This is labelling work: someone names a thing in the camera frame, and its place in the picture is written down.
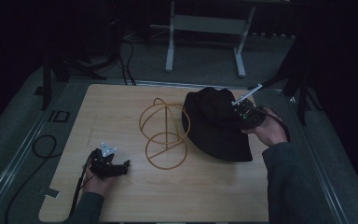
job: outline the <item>dark background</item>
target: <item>dark background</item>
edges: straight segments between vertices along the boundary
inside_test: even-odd
[[[109,2],[117,3],[116,8],[110,9],[123,13],[120,18],[144,38],[148,38],[150,23],[169,24],[170,1]],[[87,59],[86,40],[76,35],[82,27],[74,17],[72,3],[76,1],[0,0],[0,114],[23,81],[42,65],[51,43],[74,57]],[[310,85],[316,90],[358,174],[358,1],[331,0],[317,4],[327,7],[311,11],[287,7],[290,9],[281,12],[288,11],[274,14],[275,7],[264,5],[257,10],[251,30],[267,35],[297,36],[294,46],[310,63]],[[223,12],[218,4],[206,8],[205,14]],[[277,23],[274,16],[285,22]],[[288,60],[296,65],[296,58],[290,54]]]

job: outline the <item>background desk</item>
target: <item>background desk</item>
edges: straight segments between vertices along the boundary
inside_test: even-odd
[[[117,147],[114,163],[131,160],[131,167],[105,200],[101,221],[267,221],[267,170],[261,155],[266,147],[254,135],[250,135],[254,156],[250,162],[216,160],[188,139],[187,158],[178,168],[159,170],[147,161],[147,139],[138,123],[141,114],[157,97],[167,104],[182,104],[188,92],[198,90],[91,85],[50,185],[60,196],[46,197],[40,219],[67,218],[81,167],[105,142]],[[233,93],[238,97],[243,91]],[[176,112],[180,122],[180,111]]]

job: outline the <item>hat brim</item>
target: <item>hat brim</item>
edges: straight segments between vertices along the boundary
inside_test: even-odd
[[[206,154],[223,161],[252,161],[248,135],[238,129],[221,129],[205,124],[197,108],[197,92],[189,92],[184,107],[191,127],[187,137]],[[182,115],[182,124],[188,129],[187,116]]]

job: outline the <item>person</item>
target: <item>person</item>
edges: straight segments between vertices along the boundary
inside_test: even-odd
[[[278,118],[270,108],[265,108],[265,111]],[[308,181],[310,175],[295,147],[288,143],[283,127],[266,116],[260,126],[242,132],[257,135],[268,146],[262,154],[268,170],[269,223],[326,223],[317,202],[315,187]],[[115,182],[114,177],[104,180],[92,177],[90,169],[86,170],[85,180],[89,181],[84,185],[80,202],[65,224],[98,223],[103,199]]]

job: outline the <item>sleeve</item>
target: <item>sleeve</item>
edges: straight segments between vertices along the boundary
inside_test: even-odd
[[[97,193],[83,193],[75,212],[63,224],[91,224],[98,223],[103,208],[104,197]]]
[[[289,143],[263,152],[268,170],[269,223],[325,223],[310,173]]]

